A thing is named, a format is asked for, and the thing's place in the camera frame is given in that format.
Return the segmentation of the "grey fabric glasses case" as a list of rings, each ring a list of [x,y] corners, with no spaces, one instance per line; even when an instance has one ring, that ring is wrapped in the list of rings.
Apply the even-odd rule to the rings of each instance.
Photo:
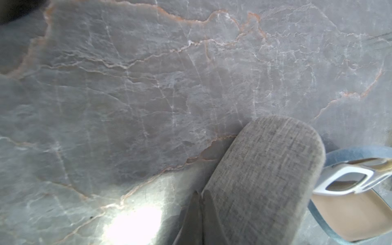
[[[295,118],[269,115],[237,135],[203,193],[218,218],[213,238],[231,245],[290,245],[326,159],[317,131]]]

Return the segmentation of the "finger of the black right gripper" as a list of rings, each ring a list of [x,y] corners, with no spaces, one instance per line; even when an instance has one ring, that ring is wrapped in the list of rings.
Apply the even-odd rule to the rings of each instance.
[[[212,194],[209,190],[203,191],[203,244],[204,245],[228,245],[228,240],[222,229],[217,215]]]

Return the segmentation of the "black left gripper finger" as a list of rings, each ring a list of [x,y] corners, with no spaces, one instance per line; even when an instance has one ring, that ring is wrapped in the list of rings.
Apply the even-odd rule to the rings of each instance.
[[[201,195],[194,191],[190,204],[177,235],[174,245],[202,245],[203,244],[203,214]]]

